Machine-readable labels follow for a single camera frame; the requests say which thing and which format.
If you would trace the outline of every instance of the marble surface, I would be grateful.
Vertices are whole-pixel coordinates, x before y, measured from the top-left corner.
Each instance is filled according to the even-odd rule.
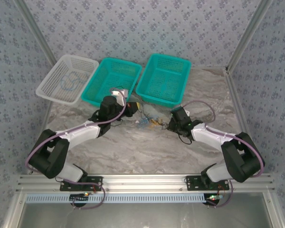
[[[239,133],[222,69],[193,68],[182,104],[192,99],[203,100],[215,109],[217,119],[211,127]],[[130,101],[140,101],[140,97],[134,93]],[[146,114],[169,122],[171,109],[143,104]],[[186,109],[192,120],[207,122],[212,119],[211,111],[204,104],[190,104]],[[77,126],[90,118],[95,110],[96,107],[86,102],[81,102],[77,108],[55,103],[47,128],[58,131]],[[68,162],[88,173],[199,173],[222,159],[221,152],[203,143],[185,145],[177,134],[143,121],[138,112],[131,118],[124,117],[121,125],[111,127],[104,136],[76,146],[67,156]]]

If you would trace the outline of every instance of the wall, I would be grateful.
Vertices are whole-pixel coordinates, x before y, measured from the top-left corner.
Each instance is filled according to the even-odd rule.
[[[226,66],[259,0],[26,0],[57,59],[146,64],[151,53]]]
[[[285,210],[285,0],[274,0],[232,75]]]
[[[46,113],[35,95],[50,70],[12,0],[0,0],[0,227]]]

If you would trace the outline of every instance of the teal plastic basket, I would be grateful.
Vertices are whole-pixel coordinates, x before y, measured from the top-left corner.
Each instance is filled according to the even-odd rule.
[[[110,88],[116,87],[128,90],[128,98],[142,70],[136,63],[117,58],[104,58],[81,94],[82,100],[97,107],[103,98],[110,95]]]
[[[146,102],[172,108],[182,101],[190,69],[190,61],[153,54],[136,93]]]

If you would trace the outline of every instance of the aluminum frame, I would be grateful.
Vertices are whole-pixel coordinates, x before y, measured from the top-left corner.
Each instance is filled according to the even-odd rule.
[[[107,193],[189,193],[184,179],[193,174],[93,174],[103,176],[103,187]],[[285,228],[285,218],[275,192],[271,174],[262,174],[258,178],[249,178],[244,183],[232,180],[234,193],[263,193],[268,214],[274,228]],[[3,228],[17,228],[29,193],[61,194],[60,183],[47,179],[43,175],[21,175],[16,194],[6,215]]]

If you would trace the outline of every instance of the plastic basket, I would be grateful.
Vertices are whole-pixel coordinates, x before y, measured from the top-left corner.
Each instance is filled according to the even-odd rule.
[[[62,56],[36,90],[45,99],[76,107],[99,63],[73,55]]]
[[[83,91],[81,99],[99,107],[103,98],[110,95],[110,88],[116,87],[128,90],[128,101],[141,70],[139,64],[105,58]]]
[[[167,55],[153,54],[136,88],[146,102],[174,107],[182,101],[191,62]]]

